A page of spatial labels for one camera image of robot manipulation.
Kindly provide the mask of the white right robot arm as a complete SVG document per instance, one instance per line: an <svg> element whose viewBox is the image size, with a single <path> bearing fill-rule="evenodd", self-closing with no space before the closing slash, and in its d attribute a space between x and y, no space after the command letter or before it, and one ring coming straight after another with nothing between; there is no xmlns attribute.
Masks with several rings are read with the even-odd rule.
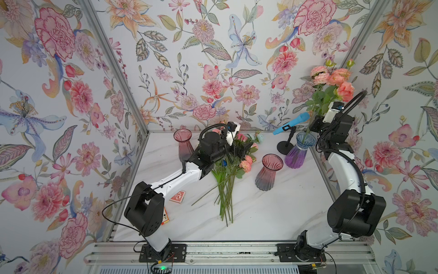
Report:
<svg viewBox="0 0 438 274"><path fill-rule="evenodd" d="M346 142L354 121L349 113L366 95L362 91L347 104L331 103L328 112L310 124L309 130L318 134L315 149L333 168L342 193L328 209L326 221L297 237L294 252L301 261L320 258L324 249L338 240L371 236L386 208L385 199L367 185Z"/></svg>

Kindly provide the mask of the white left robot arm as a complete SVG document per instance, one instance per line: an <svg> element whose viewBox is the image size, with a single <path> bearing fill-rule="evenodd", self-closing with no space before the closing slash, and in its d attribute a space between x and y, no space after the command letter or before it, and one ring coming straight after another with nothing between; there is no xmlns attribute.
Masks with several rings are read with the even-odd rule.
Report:
<svg viewBox="0 0 438 274"><path fill-rule="evenodd" d="M171 240L161 231L166 201L174 197L185 186L202 180L216 163L234 149L233 142L239 128L227 126L221 133L202 131L199 144L182 168L172 175L152 184L138 183L130 196L110 205L127 201L124 217L132 228L146 241L147 259L162 263L171 258Z"/></svg>

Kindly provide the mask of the pink flower stem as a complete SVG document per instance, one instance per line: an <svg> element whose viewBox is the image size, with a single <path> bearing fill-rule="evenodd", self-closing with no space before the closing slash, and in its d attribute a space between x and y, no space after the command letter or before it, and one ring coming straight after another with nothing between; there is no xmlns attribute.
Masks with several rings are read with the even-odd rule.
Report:
<svg viewBox="0 0 438 274"><path fill-rule="evenodd" d="M343 82L347 82L351 77L351 68L354 65L355 61L349 59L345 68L337 68L329 74L326 84L329 86L340 86Z"/></svg>
<svg viewBox="0 0 438 274"><path fill-rule="evenodd" d="M328 100L327 113L332 112L333 107L339 110L339 107L342 107L344 103L349 103L354 97L354 92L355 88L347 81L328 87L325 91Z"/></svg>
<svg viewBox="0 0 438 274"><path fill-rule="evenodd" d="M324 116L329 110L329 104L332 101L332 95L326 91L329 87L329 78L333 72L335 63L327 59L323 66L317 66L311 70L311 84L314 92L309 100L305 102L306 111L310 115L309 124L305 130L310 134L311 124L317 116Z"/></svg>

